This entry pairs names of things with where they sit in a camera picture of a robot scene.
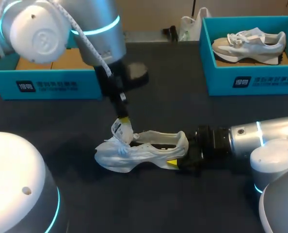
beige sneaker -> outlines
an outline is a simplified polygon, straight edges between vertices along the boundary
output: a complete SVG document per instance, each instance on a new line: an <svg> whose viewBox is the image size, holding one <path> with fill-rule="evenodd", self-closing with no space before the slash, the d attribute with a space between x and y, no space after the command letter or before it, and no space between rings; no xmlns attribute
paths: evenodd
<svg viewBox="0 0 288 233"><path fill-rule="evenodd" d="M243 58L252 58L258 62L278 65L279 55L286 46L286 35L266 34L259 28L237 34L228 34L212 44L213 52L222 59L235 63Z"/></svg>

wall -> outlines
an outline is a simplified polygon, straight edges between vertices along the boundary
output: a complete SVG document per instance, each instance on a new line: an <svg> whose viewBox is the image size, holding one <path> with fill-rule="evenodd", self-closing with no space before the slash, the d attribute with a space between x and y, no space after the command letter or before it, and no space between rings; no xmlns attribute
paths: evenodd
<svg viewBox="0 0 288 233"><path fill-rule="evenodd" d="M190 16L193 0L115 0L125 30L149 31L179 26ZM213 16L288 15L288 0L197 0L196 12L207 7Z"/></svg>

shoelace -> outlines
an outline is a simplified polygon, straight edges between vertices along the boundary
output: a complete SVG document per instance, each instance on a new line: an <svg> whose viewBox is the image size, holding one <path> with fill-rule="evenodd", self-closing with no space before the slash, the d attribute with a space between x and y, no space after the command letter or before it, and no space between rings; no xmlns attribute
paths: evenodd
<svg viewBox="0 0 288 233"><path fill-rule="evenodd" d="M119 148L118 148L118 154L119 154L120 156L126 156L126 155L128 155L129 152L130 152L131 146L128 145L128 144L126 144L126 143L123 143L122 141L120 141L120 140L119 140L118 138L116 138L116 137L112 137L112 138L110 138L110 139L108 139L108 140L105 140L105 141L106 141L106 142L113 142L113 143L117 144L117 145L119 146Z"/></svg>
<svg viewBox="0 0 288 233"><path fill-rule="evenodd" d="M241 45L243 42L249 43L249 40L246 36L242 35L246 31L238 32L237 34L228 34L227 39L230 45Z"/></svg>

blue shoe box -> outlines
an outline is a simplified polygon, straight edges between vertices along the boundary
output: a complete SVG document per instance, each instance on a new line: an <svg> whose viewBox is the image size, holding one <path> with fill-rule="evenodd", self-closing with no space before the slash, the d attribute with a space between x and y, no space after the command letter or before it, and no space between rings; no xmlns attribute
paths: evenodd
<svg viewBox="0 0 288 233"><path fill-rule="evenodd" d="M75 47L70 37L68 48ZM93 68L16 70L19 59L16 53L0 59L0 96L3 100L102 99Z"/></svg>
<svg viewBox="0 0 288 233"><path fill-rule="evenodd" d="M258 27L265 33L285 32L288 57L288 16L204 18L200 55L211 96L288 94L288 65L217 66L211 44L215 39Z"/></svg>

shoe tongue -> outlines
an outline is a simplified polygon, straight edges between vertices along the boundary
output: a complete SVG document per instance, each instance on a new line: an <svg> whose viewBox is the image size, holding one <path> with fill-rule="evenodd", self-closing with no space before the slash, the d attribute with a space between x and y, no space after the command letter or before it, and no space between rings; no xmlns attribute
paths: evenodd
<svg viewBox="0 0 288 233"><path fill-rule="evenodd" d="M265 34L259 28L254 28L254 29L242 32L241 35L247 37L247 39L249 40L260 39L262 43L265 43L265 39L266 39Z"/></svg>
<svg viewBox="0 0 288 233"><path fill-rule="evenodd" d="M112 134L120 142L129 145L133 141L133 128L129 118L117 119L112 125Z"/></svg>

